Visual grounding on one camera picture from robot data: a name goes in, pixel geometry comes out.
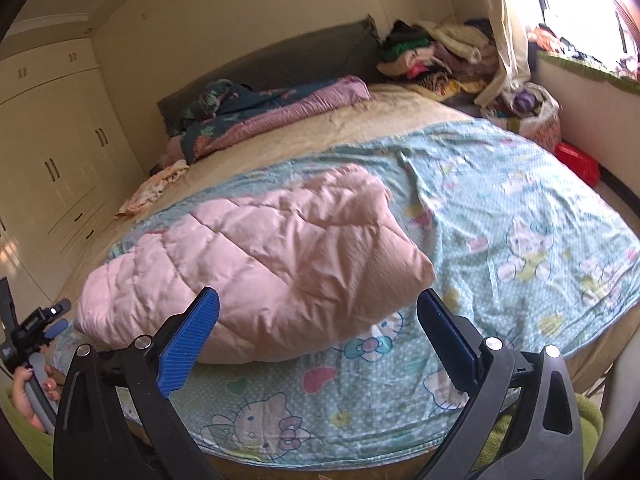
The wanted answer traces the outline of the person's left hand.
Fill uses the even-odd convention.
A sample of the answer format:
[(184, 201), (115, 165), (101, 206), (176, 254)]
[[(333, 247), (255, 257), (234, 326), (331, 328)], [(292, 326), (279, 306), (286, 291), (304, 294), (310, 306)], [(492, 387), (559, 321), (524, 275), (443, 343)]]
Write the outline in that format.
[[(44, 363), (44, 370), (47, 373), (47, 379), (41, 383), (41, 388), (43, 388), (43, 392), (50, 401), (58, 403), (60, 402), (62, 392), (58, 380), (62, 375), (56, 368), (48, 363)], [(40, 431), (46, 431), (42, 420), (36, 414), (32, 407), (32, 402), (29, 401), (27, 395), (26, 386), (30, 378), (32, 378), (32, 369), (30, 367), (17, 367), (13, 374), (11, 403), (33, 427)]]

